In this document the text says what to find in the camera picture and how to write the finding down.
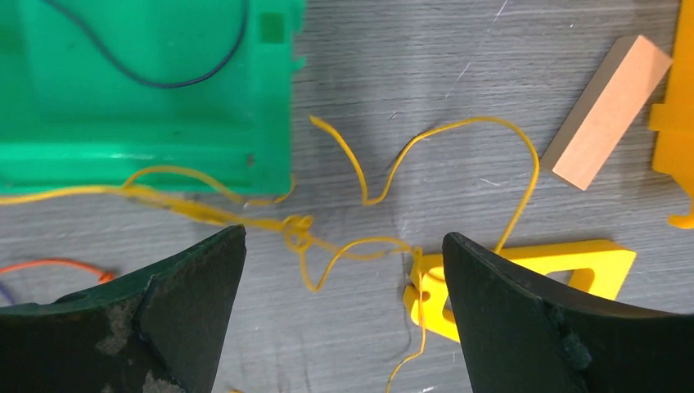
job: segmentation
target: scratch on surface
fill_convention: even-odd
[[[508,0],[503,2],[503,5],[501,5],[501,8],[499,8],[499,12],[497,12],[497,15],[494,17],[494,22],[497,21],[497,19],[501,16],[501,13],[503,12],[503,9],[506,8],[506,5],[508,4]]]
[[[468,62],[467,62],[467,65],[466,65],[465,68],[462,70],[462,72],[460,73],[460,75],[457,76],[457,79],[455,80],[455,82],[453,82],[453,84],[451,84],[451,88],[448,90],[448,93],[446,93],[446,97],[444,97],[444,100],[445,100],[446,98],[448,98],[448,96],[451,95],[451,93],[452,93],[453,90],[455,89],[455,85],[458,83],[458,81],[460,81],[460,79],[462,78],[462,76],[467,72],[467,69],[470,68],[470,65],[471,65],[471,64],[472,64],[472,61],[468,61]]]
[[[501,184],[495,183],[495,182],[490,182],[490,181],[487,180],[486,178],[480,178],[480,181],[481,181],[481,182],[485,182],[485,183],[487,183],[487,184],[491,184],[491,185],[493,185],[493,186],[495,186],[495,187],[501,186]]]
[[[448,98],[448,97],[451,95],[451,93],[452,93],[453,90],[455,89],[456,84],[460,81],[460,79],[461,79],[462,76],[465,74],[465,72],[467,71],[467,69],[470,68],[470,65],[472,64],[472,62],[475,60],[475,58],[476,58],[476,56],[477,56],[477,52],[478,52],[478,51],[480,50],[480,48],[487,42],[487,38],[489,38],[489,33],[491,33],[492,28],[493,28],[493,26],[492,26],[493,23],[496,22],[497,19],[501,16],[501,14],[503,13],[503,10],[504,10],[504,8],[506,8],[506,5],[507,5],[507,4],[508,4],[508,0],[504,0],[503,4],[501,5],[501,8],[499,8],[499,11],[497,12],[497,15],[494,17],[494,20],[492,20],[492,22],[489,24],[489,27],[487,28],[487,31],[484,32],[484,37],[482,37],[482,40],[480,41],[480,44],[477,45],[477,48],[476,48],[475,51],[473,52],[473,53],[475,53],[475,54],[472,56],[472,60],[470,60],[470,61],[467,62],[467,65],[465,65],[465,69],[460,73],[460,75],[457,76],[457,79],[455,80],[455,82],[453,82],[453,83],[451,84],[451,88],[448,90],[448,93],[446,93],[446,96],[444,97],[443,100],[441,100],[441,103],[436,107],[436,109],[434,110],[434,112],[437,112],[437,111],[439,111],[439,109],[441,109],[441,106],[443,105],[443,102],[446,101],[446,98]]]

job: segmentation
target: yellow triangular object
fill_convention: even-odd
[[[636,259],[636,252],[609,240],[507,248],[500,255],[540,274],[572,270],[570,287],[609,300],[617,297]],[[418,270],[422,274],[421,287],[417,287]],[[446,307],[444,256],[424,255],[412,267],[410,276],[415,284],[405,288],[403,303],[412,321],[419,324],[419,291],[423,291],[422,310],[427,330],[460,342],[453,312]]]

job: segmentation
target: blue wire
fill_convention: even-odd
[[[10,290],[7,289],[7,288],[6,288],[5,286],[3,286],[2,284],[0,284],[0,293],[2,293],[2,296],[4,296],[5,299],[7,299],[7,302],[9,302],[10,305],[16,305],[16,304],[17,304],[17,300],[16,300],[15,297],[12,295],[12,292],[10,292]]]
[[[80,19],[79,16],[77,16],[67,7],[59,4],[57,0],[43,0],[43,2],[53,7],[53,9],[60,12],[64,17],[66,17],[73,24],[79,27],[82,30],[82,32],[87,36],[87,38],[89,38],[89,40],[92,41],[92,44],[97,48],[101,55],[104,56],[118,71],[123,73],[128,78],[134,80],[135,82],[151,88],[185,88],[186,86],[206,81],[207,79],[212,78],[220,70],[222,70],[222,68],[224,68],[224,66],[232,59],[232,57],[234,57],[237,54],[238,48],[241,46],[243,38],[246,36],[246,27],[248,25],[250,8],[250,0],[241,0],[241,26],[239,26],[239,31],[236,40],[234,41],[232,47],[229,49],[229,52],[227,52],[224,58],[212,70],[208,71],[204,75],[198,76],[197,78],[172,84],[163,84],[159,82],[152,82],[151,80],[146,79],[140,76],[139,74],[135,73],[135,71],[130,70],[125,64],[118,60],[118,58],[116,58],[116,56],[113,53],[111,53],[109,48],[106,47],[103,41],[97,36],[97,33],[95,33],[94,30],[92,30],[92,28],[89,25],[87,25],[87,22]]]

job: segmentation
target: string knot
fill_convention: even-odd
[[[105,282],[113,281],[115,280],[115,274],[111,272],[104,272],[101,276],[99,276],[99,283],[103,284]]]
[[[290,215],[282,221],[282,236],[287,248],[294,252],[305,252],[311,247],[309,230],[313,224],[310,215]]]

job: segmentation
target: yellow plastic part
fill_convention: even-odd
[[[658,133],[653,169],[669,174],[692,199],[689,215],[671,215],[678,228],[694,228],[694,0],[682,0],[665,103],[651,109]]]
[[[636,252],[609,240],[590,240],[507,248],[501,256],[540,274],[573,270],[570,287],[614,300],[636,259]],[[421,287],[417,285],[418,269],[422,273]],[[443,255],[424,255],[419,263],[415,262],[410,277],[414,284],[405,287],[403,303],[412,321],[419,324],[419,291],[423,291],[426,328],[460,342],[453,312],[446,307],[448,288]]]

